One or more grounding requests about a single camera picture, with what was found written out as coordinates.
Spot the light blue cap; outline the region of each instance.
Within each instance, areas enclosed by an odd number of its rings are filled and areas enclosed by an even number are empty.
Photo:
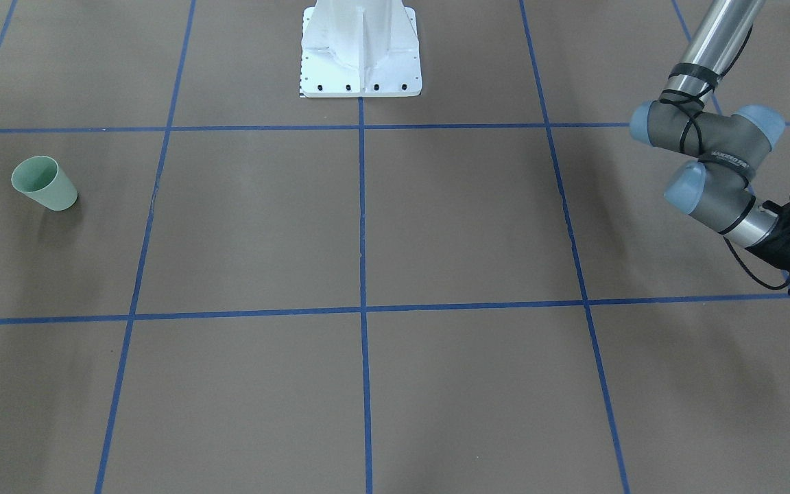
[[[770,150],[776,148],[778,139],[785,131],[785,119],[776,110],[762,104],[749,104],[737,110],[734,115],[739,115],[764,132],[770,143]]]
[[[670,180],[664,197],[686,215],[693,213],[706,187],[706,167],[702,163],[685,163]]]
[[[648,116],[651,113],[651,105],[653,101],[646,101],[639,104],[639,107],[633,112],[633,118],[630,119],[630,135],[639,143],[645,143],[649,146],[651,144],[651,136],[648,134]]]

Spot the mint green plastic cup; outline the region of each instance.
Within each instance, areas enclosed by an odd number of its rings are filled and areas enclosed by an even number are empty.
[[[75,204],[78,190],[50,156],[35,156],[17,165],[12,185],[29,199],[52,211],[62,211]]]

